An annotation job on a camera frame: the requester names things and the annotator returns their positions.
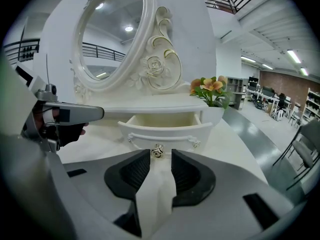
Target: drawer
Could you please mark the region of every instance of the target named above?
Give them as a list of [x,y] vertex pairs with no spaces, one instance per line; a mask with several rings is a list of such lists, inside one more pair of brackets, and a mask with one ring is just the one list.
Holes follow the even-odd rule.
[[152,150],[162,144],[166,154],[172,149],[201,152],[213,126],[201,123],[194,112],[136,114],[118,125],[131,150]]

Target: oval mirror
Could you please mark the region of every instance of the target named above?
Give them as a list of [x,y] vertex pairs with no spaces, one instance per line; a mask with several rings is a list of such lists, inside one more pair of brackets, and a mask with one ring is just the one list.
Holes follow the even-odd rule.
[[137,33],[143,0],[104,0],[87,22],[82,39],[82,63],[97,81],[117,70]]

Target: drawer knob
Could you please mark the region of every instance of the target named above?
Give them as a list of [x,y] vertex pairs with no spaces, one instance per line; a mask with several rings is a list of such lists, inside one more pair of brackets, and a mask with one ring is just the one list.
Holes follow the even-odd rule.
[[160,158],[164,154],[163,148],[164,146],[162,144],[155,144],[154,149],[151,150],[151,154],[156,158]]

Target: fluorescent light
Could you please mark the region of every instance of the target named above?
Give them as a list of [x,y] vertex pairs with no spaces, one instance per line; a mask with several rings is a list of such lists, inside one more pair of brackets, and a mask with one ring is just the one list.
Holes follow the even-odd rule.
[[246,60],[246,61],[250,61],[250,62],[256,62],[256,61],[253,60],[253,59],[246,58],[246,57],[243,57],[243,56],[241,56],[241,59]]
[[104,73],[102,73],[102,74],[98,74],[98,75],[96,76],[96,78],[101,77],[101,76],[104,76],[105,74],[107,74],[107,73],[104,72]]
[[96,7],[95,9],[96,9],[96,10],[99,10],[99,9],[101,9],[103,6],[104,6],[104,3],[100,3],[99,6]]
[[124,30],[127,32],[132,31],[134,28],[132,26],[127,26]]
[[298,58],[298,56],[295,54],[293,50],[288,50],[287,52],[294,59],[296,63],[301,63],[300,59]]
[[305,68],[301,68],[301,72],[302,72],[302,75],[304,75],[304,76],[308,76],[309,74],[308,74],[308,72],[306,71],[306,69]]
[[262,64],[262,66],[264,66],[264,67],[266,67],[266,68],[268,68],[268,69],[270,69],[270,70],[273,70],[272,67],[270,67],[270,66],[268,66],[268,65],[266,65],[266,64]]

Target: shelving unit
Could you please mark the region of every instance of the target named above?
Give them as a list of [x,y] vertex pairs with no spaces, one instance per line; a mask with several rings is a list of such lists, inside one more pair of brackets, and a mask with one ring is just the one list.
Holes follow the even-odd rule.
[[313,119],[320,121],[320,94],[309,88],[302,113],[302,124],[307,124]]
[[244,80],[241,78],[235,77],[227,77],[226,90],[228,92],[232,92],[232,96],[230,97],[229,106],[233,106],[236,110],[241,110],[243,107],[244,99],[243,95],[246,91],[244,91]]

